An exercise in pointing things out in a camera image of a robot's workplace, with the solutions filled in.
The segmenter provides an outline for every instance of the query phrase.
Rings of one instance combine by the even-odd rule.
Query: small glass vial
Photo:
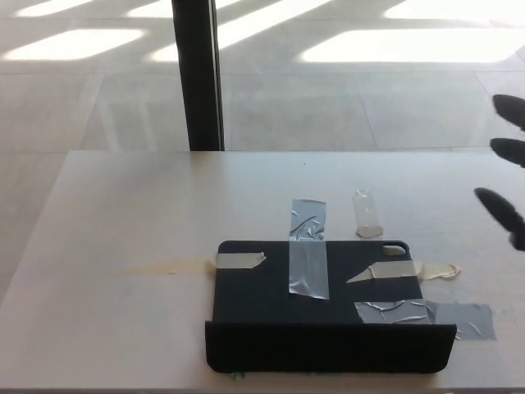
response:
[[[354,196],[355,218],[358,222],[357,234],[362,238],[373,238],[383,234],[383,227],[379,224],[376,204],[372,193],[366,190],[357,190]]]

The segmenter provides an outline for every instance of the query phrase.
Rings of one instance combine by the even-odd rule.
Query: black metal pole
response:
[[[190,150],[224,150],[215,0],[171,0]]]

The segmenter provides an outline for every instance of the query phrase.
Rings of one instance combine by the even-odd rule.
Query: black rubber tip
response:
[[[501,158],[525,167],[525,142],[509,138],[493,138],[491,148]]]
[[[507,94],[495,94],[492,102],[498,115],[525,131],[525,100]]]

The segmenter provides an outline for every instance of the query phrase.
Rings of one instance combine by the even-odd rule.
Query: black object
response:
[[[491,148],[501,158],[525,168],[525,142],[510,138],[493,138]]]
[[[525,131],[525,100],[507,94],[495,94],[492,102],[498,115]]]
[[[525,251],[525,222],[516,208],[495,191],[478,187],[474,190],[492,217],[508,232],[516,250]]]
[[[171,0],[190,150],[224,150],[215,0]]]
[[[387,256],[383,245],[406,254]],[[347,284],[376,261],[410,259],[403,242],[328,241],[330,299],[288,292],[289,243],[227,241],[219,253],[263,252],[252,269],[218,269],[208,364],[217,372],[435,373],[449,359],[455,325],[364,324],[357,301],[422,298],[416,277]]]

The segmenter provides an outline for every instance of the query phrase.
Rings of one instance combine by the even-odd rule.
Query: silver duct tape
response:
[[[290,229],[289,292],[329,299],[325,236],[326,204],[294,199]]]
[[[363,323],[430,324],[427,308],[418,306],[423,302],[424,300],[356,302],[355,308]]]
[[[458,340],[495,340],[492,309],[486,304],[438,304],[425,301],[431,323],[455,324]]]
[[[458,340],[495,340],[492,310],[485,304],[439,304],[429,300],[356,302],[363,323],[455,324]]]

